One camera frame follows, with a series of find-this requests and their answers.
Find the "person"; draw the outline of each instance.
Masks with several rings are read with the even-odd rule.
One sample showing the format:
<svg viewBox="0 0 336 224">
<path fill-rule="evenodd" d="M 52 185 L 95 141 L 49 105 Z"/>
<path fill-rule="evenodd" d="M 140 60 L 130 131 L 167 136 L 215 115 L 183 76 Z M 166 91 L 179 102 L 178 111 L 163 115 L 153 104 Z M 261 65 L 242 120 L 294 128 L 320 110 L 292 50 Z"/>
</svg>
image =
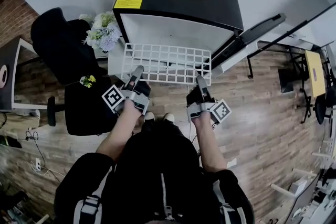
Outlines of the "person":
<svg viewBox="0 0 336 224">
<path fill-rule="evenodd" d="M 141 112 L 130 100 L 95 153 L 80 157 L 55 197 L 57 223 L 254 223 L 254 213 L 216 145 L 209 112 L 193 119 L 201 151 L 168 113 Z"/>
</svg>

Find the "yellow paper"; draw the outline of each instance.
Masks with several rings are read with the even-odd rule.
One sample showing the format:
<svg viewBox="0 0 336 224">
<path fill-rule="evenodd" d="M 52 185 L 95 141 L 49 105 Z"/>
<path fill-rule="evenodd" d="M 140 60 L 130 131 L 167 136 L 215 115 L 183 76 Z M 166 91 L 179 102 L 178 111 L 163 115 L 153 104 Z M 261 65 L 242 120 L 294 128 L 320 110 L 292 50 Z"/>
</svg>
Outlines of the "yellow paper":
<svg viewBox="0 0 336 224">
<path fill-rule="evenodd" d="M 140 8 L 142 0 L 117 0 L 114 8 Z"/>
</svg>

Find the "white plastic grid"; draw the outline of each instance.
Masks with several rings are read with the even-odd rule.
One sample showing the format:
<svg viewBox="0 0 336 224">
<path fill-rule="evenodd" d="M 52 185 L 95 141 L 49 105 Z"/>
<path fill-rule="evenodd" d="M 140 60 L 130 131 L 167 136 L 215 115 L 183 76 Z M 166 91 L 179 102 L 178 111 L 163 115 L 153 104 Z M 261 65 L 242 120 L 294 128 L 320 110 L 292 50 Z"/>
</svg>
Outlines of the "white plastic grid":
<svg viewBox="0 0 336 224">
<path fill-rule="evenodd" d="M 202 75 L 211 85 L 211 52 L 209 50 L 126 43 L 121 79 L 128 79 L 138 65 L 144 67 L 142 81 L 196 84 Z"/>
</svg>

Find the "wooden floor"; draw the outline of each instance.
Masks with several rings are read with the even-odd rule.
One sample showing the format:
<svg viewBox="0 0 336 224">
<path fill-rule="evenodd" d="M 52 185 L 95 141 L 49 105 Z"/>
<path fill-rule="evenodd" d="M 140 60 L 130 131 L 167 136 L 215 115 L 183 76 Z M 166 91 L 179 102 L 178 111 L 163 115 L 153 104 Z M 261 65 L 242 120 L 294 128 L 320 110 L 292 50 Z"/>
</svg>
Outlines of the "wooden floor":
<svg viewBox="0 0 336 224">
<path fill-rule="evenodd" d="M 231 169 L 253 205 L 256 223 L 260 220 L 267 223 L 271 216 L 285 217 L 290 207 L 290 201 L 273 191 L 270 184 L 289 187 L 296 179 L 291 173 L 294 167 L 317 172 L 320 163 L 311 152 L 321 146 L 328 126 L 327 123 L 319 125 L 314 114 L 305 124 L 300 124 L 304 110 L 296 109 L 303 100 L 299 85 L 294 92 L 281 93 L 278 68 L 286 64 L 285 54 L 264 51 L 251 62 L 254 80 L 247 78 L 248 66 L 244 60 L 214 79 L 211 93 L 217 99 L 223 98 L 233 111 L 215 129 L 218 146 L 228 161 L 237 159 L 237 165 Z M 185 109 L 187 87 L 155 83 L 151 87 L 149 110 L 156 116 L 174 113 L 176 125 L 193 139 L 195 129 L 193 125 L 190 128 Z M 59 102 L 64 99 L 63 87 L 43 62 L 18 68 L 16 89 L 17 101 L 45 103 L 51 95 Z M 46 125 L 45 113 L 40 124 L 36 130 L 37 143 L 46 166 L 62 174 L 66 174 L 81 155 L 95 151 L 105 137 L 68 135 L 62 112 L 57 114 L 56 127 Z M 25 137 L 25 132 L 14 133 L 19 138 Z M 50 172 L 40 176 L 30 170 L 28 163 L 39 157 L 39 153 L 33 141 L 21 143 L 21 150 L 0 146 L 1 177 L 26 191 L 38 214 L 53 215 L 54 193 L 59 183 Z"/>
</svg>

